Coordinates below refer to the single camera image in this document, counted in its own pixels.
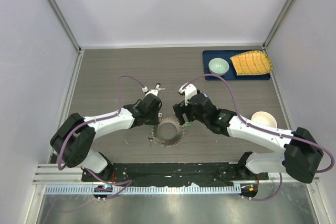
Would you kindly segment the metal disc with keyrings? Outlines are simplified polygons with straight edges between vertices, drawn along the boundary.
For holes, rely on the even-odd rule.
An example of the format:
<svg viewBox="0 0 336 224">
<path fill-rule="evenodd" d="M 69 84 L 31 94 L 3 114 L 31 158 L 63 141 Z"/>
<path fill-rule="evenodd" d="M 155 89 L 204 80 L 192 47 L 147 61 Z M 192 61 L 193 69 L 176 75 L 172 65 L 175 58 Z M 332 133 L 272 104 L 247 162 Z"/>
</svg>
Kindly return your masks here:
<svg viewBox="0 0 336 224">
<path fill-rule="evenodd" d="M 180 125 L 173 115 L 159 113 L 159 123 L 152 127 L 149 141 L 163 147 L 173 147 L 183 141 L 185 125 Z"/>
</svg>

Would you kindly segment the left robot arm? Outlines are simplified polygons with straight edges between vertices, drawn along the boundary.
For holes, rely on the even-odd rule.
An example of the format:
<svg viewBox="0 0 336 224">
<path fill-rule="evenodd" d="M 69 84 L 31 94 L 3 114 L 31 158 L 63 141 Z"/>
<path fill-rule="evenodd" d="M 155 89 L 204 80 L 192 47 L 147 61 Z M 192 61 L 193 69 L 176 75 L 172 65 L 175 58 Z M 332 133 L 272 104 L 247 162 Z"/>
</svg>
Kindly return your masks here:
<svg viewBox="0 0 336 224">
<path fill-rule="evenodd" d="M 50 140 L 58 154 L 58 166 L 80 166 L 94 178 L 105 182 L 113 173 L 112 163 L 91 146 L 98 138 L 119 130 L 128 130 L 143 125 L 158 125 L 161 99 L 148 94 L 135 104 L 128 104 L 115 111 L 99 116 L 83 117 L 73 113 L 64 121 Z"/>
</svg>

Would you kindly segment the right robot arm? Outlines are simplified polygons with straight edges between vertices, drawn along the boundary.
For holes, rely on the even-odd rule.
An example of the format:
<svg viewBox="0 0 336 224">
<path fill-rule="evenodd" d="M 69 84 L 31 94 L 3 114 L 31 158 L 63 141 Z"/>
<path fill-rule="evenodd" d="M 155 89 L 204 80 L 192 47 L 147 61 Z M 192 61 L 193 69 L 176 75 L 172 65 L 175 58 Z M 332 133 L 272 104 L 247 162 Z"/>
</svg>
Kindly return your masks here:
<svg viewBox="0 0 336 224">
<path fill-rule="evenodd" d="M 291 131 L 253 124 L 234 111 L 218 109 L 204 93 L 173 105 L 173 110 L 181 125 L 199 121 L 215 134 L 245 139 L 269 149 L 269 153 L 243 154 L 237 166 L 242 179 L 259 173 L 286 173 L 309 184 L 323 158 L 322 149 L 317 147 L 308 130 L 298 127 Z"/>
</svg>

